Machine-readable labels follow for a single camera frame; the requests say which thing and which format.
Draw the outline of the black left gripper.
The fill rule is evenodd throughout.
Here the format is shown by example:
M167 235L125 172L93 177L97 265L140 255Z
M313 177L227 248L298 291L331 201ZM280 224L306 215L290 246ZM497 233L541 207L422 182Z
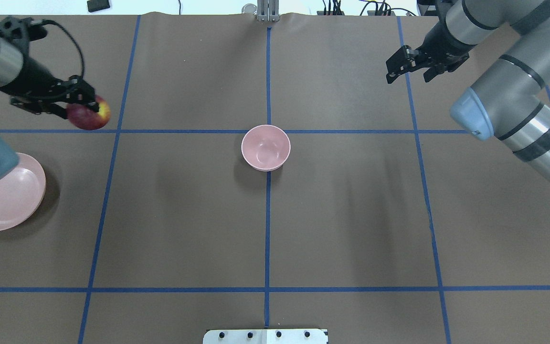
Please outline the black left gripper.
M33 115L45 113L67 120L67 110L57 103L79 104L93 112L100 111L94 87L83 78L73 75L63 82L41 63L23 55L21 70L10 83L10 104Z

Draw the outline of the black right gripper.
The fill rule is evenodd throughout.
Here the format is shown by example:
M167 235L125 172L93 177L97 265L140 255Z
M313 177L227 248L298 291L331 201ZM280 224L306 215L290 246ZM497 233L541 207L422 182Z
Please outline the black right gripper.
M403 74L421 68L421 52L426 55L423 80L430 83L437 76L456 71L468 58L471 46L456 39L444 22L437 22L426 34L419 50L401 46L386 61L386 81L393 82Z

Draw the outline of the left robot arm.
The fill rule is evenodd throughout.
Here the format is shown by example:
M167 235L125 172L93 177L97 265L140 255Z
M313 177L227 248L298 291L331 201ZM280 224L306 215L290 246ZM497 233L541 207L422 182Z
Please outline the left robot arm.
M29 45L47 36L46 26L61 28L54 20L6 17L0 21L0 92L10 104L33 115L55 115L69 120L81 130L97 130L110 120L107 102L85 81L85 57L75 39L81 71L68 80L52 72L29 54ZM0 138L0 180L20 159Z

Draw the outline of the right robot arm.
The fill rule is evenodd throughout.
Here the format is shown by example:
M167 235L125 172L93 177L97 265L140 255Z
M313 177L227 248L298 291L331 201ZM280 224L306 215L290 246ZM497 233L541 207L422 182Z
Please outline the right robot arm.
M550 82L550 0L437 0L439 20L418 48L386 62L388 83L425 69L426 82L453 72L496 29L519 39L452 104L454 121L476 139L495 137L550 182L550 107L537 94Z

